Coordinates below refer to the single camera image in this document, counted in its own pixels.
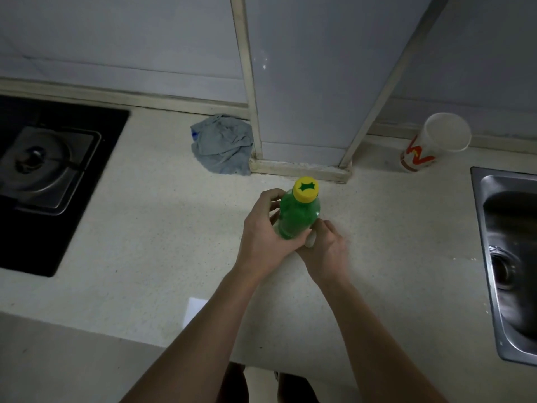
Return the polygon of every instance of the white countertop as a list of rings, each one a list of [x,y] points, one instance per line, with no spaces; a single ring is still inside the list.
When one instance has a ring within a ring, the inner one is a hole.
[[[169,345],[188,299],[208,299],[232,266],[259,192],[293,183],[210,174],[190,151],[202,118],[133,108],[56,275],[0,269],[0,311]],[[537,173],[537,157],[471,148],[407,174],[392,165],[405,144],[367,137],[348,184],[321,182],[321,215],[348,237],[355,284],[449,400],[535,401],[537,368],[496,353],[470,167]],[[256,292],[232,358],[354,385],[296,255]]]

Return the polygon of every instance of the floor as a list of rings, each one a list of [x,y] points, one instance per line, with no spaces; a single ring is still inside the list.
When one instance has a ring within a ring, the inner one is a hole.
[[[0,401],[117,402],[162,348],[0,314]],[[251,403],[276,402],[272,371],[245,371]],[[310,381],[321,403],[361,401],[356,389]]]

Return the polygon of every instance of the yellow bottle cap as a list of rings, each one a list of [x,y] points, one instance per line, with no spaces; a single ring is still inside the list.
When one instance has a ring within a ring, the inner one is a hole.
[[[298,202],[310,203],[319,195],[319,183],[312,177],[302,177],[293,186],[293,196]]]

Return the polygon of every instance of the hand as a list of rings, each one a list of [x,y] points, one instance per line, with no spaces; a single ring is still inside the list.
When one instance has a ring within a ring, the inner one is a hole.
[[[348,280],[348,250],[344,237],[329,220],[317,219],[312,229],[317,233],[313,246],[301,247],[296,252],[304,260],[313,281],[320,286],[333,280]]]
[[[234,269],[261,280],[275,270],[284,258],[305,243],[311,232],[307,229],[294,239],[279,237],[272,225],[278,220],[279,210],[271,217],[269,213],[280,207],[283,189],[270,189],[261,193],[253,209],[244,221],[241,246]]]

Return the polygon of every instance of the black stove top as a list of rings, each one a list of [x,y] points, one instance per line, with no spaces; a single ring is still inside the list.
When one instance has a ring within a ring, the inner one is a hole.
[[[0,268],[54,275],[128,116],[0,96]]]

